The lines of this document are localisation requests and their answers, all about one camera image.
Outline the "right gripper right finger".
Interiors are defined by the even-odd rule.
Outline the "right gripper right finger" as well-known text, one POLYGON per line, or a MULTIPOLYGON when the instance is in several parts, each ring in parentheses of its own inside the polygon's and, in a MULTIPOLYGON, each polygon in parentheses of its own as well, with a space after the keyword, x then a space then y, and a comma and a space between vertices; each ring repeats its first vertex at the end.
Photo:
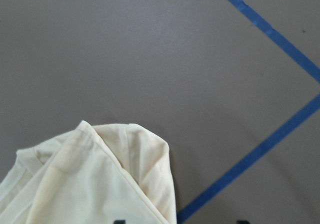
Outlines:
POLYGON ((237 224, 247 224, 247 221, 246 220, 238 220, 236 223, 237 224))

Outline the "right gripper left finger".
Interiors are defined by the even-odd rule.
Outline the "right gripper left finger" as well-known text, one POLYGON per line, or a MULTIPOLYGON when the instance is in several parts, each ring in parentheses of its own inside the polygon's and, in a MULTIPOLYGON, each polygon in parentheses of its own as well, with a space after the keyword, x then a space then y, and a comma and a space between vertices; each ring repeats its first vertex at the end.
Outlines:
POLYGON ((125 220, 115 220, 113 224, 126 224, 125 220))

